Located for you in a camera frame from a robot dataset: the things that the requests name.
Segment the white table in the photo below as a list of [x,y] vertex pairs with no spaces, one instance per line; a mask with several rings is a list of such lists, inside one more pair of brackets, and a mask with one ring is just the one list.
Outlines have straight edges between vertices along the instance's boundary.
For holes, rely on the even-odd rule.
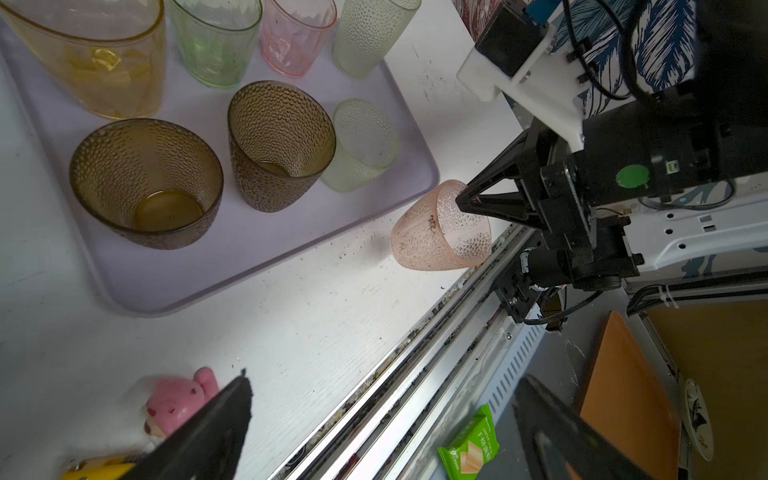
[[[386,59],[442,180],[471,180],[521,130],[504,98],[482,104],[455,79],[471,47],[450,0],[424,0]],[[462,274],[394,261],[402,208],[174,315],[120,316],[90,284],[9,82],[0,74],[0,478],[145,447],[150,377],[201,366],[222,386],[247,369],[237,477],[266,478]]]

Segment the pink plush bear toy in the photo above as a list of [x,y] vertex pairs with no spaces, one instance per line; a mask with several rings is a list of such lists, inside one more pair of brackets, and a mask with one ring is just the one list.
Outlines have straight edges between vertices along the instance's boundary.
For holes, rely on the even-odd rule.
[[162,439],[169,437],[218,392],[216,376],[206,366],[197,370],[192,380],[159,379],[147,401],[144,431]]

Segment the glass cup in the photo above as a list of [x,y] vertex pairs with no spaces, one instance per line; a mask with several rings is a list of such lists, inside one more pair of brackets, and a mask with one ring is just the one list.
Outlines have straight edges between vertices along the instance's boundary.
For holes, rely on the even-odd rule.
[[209,87],[243,80],[259,33],[261,0],[170,0],[181,60]]
[[165,78],[163,0],[0,0],[48,73],[106,118],[152,115]]
[[261,53],[288,77],[303,77],[336,23],[333,0],[265,0]]
[[333,44],[336,65],[354,78],[365,78],[410,23],[422,0],[346,0]]
[[447,180],[397,220],[389,236],[397,263],[412,270],[454,270],[478,266],[491,254],[491,224],[458,209],[466,185]]
[[224,186],[219,159],[202,138],[152,118],[88,135],[72,155],[69,180],[96,220],[161,250],[185,247],[208,231]]
[[360,188],[383,174],[400,152],[397,132],[367,101],[350,98],[333,112],[336,155],[320,179],[337,192]]
[[306,193],[328,167],[336,134],[312,97],[279,81],[241,88],[227,113],[232,170],[251,207],[277,212]]

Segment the orange board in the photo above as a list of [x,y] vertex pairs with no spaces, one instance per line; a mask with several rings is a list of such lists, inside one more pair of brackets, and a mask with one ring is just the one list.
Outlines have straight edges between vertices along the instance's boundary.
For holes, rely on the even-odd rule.
[[581,417],[649,475],[677,479],[680,418],[618,312],[605,327]]

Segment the snack wrapper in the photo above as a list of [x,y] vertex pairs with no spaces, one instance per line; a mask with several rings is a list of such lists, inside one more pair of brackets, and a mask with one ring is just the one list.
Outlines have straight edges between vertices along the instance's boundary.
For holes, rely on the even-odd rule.
[[438,449],[450,480],[474,480],[498,453],[491,407],[480,407],[448,447]]

